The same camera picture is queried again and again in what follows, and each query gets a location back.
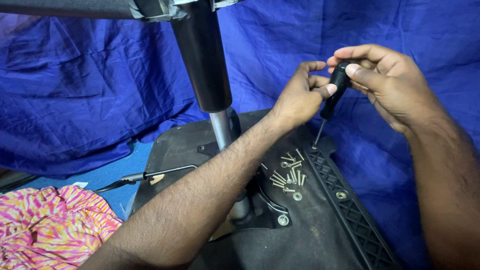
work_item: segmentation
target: right hand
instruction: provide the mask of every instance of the right hand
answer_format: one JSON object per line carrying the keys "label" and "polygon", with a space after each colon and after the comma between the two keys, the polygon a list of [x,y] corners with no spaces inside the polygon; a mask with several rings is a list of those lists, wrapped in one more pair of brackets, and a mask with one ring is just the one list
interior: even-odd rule
{"label": "right hand", "polygon": [[354,59],[347,75],[352,88],[367,95],[390,126],[406,135],[444,114],[435,94],[415,62],[407,55],[375,45],[345,47],[335,51],[327,61],[328,72],[343,59]]}

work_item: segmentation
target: black screwdriver handle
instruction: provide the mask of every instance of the black screwdriver handle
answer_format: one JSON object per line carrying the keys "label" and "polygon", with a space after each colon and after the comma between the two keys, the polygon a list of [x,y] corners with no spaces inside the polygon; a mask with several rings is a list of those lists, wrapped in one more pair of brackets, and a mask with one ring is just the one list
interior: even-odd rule
{"label": "black screwdriver handle", "polygon": [[341,62],[332,72],[330,83],[336,85],[336,92],[325,101],[324,108],[320,111],[320,116],[326,120],[333,117],[335,105],[345,93],[345,90],[350,87],[350,78],[345,72],[345,68],[350,62]]}

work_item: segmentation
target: blue fabric backdrop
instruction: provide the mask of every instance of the blue fabric backdrop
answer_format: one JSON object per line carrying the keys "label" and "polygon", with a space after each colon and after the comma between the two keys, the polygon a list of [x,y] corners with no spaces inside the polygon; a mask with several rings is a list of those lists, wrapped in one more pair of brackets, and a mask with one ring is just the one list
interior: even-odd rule
{"label": "blue fabric backdrop", "polygon": [[[247,0],[218,12],[233,107],[271,107],[301,61],[377,43],[411,56],[480,143],[480,1]],[[1,14],[0,166],[65,178],[203,119],[169,23]],[[349,90],[325,132],[407,268],[429,265],[404,138]],[[319,117],[312,124],[318,126]]]}

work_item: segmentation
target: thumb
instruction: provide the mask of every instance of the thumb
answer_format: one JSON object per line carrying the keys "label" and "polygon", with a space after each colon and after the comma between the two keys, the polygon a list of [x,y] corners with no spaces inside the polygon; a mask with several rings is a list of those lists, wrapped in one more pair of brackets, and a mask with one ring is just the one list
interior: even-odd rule
{"label": "thumb", "polygon": [[325,86],[319,88],[313,88],[312,92],[318,92],[322,96],[322,101],[326,100],[327,98],[331,97],[336,92],[336,85],[334,84],[327,84]]}
{"label": "thumb", "polygon": [[358,64],[349,64],[345,68],[345,72],[352,81],[361,84],[373,91],[378,91],[382,87],[384,87],[387,80],[387,76],[373,70],[361,67]]}

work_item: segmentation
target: pink patterned fabric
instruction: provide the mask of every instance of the pink patterned fabric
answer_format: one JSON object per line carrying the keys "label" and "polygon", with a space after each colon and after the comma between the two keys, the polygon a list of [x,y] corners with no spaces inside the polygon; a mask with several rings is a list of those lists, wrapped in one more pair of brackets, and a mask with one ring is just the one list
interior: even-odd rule
{"label": "pink patterned fabric", "polygon": [[74,270],[122,221],[99,195],[74,185],[0,197],[0,269]]}

